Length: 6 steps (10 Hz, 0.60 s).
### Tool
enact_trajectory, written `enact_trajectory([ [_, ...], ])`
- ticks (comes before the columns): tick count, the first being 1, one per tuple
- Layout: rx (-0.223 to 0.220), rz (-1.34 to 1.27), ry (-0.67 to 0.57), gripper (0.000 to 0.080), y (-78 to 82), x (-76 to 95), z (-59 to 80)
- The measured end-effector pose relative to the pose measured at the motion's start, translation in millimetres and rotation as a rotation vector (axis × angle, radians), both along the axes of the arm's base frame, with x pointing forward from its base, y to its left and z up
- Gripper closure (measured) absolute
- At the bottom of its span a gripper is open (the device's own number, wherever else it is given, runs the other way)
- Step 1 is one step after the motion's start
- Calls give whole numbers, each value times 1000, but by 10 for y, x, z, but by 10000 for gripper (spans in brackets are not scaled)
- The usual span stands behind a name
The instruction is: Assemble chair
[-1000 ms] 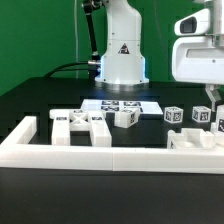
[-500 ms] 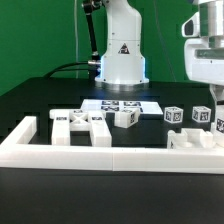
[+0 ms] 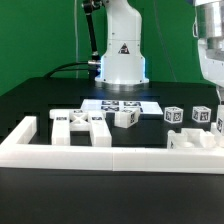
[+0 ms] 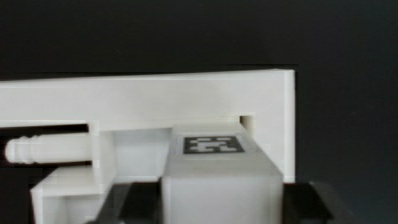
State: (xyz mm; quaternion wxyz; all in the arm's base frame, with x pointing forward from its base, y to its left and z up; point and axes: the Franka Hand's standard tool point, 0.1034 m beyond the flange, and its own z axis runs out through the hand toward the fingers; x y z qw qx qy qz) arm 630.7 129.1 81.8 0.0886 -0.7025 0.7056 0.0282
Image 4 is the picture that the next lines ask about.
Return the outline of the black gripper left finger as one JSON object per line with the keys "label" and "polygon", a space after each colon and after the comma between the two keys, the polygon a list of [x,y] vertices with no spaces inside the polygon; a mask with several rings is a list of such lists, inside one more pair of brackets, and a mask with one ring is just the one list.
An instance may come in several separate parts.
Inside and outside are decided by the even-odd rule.
{"label": "black gripper left finger", "polygon": [[157,182],[112,186],[98,216],[87,224],[162,224]]}

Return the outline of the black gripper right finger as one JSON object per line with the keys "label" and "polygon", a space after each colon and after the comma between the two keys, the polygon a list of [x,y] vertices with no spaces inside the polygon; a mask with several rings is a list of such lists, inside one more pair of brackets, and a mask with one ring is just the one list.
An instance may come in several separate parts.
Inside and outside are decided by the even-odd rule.
{"label": "black gripper right finger", "polygon": [[356,224],[356,216],[329,184],[285,185],[283,224]]}

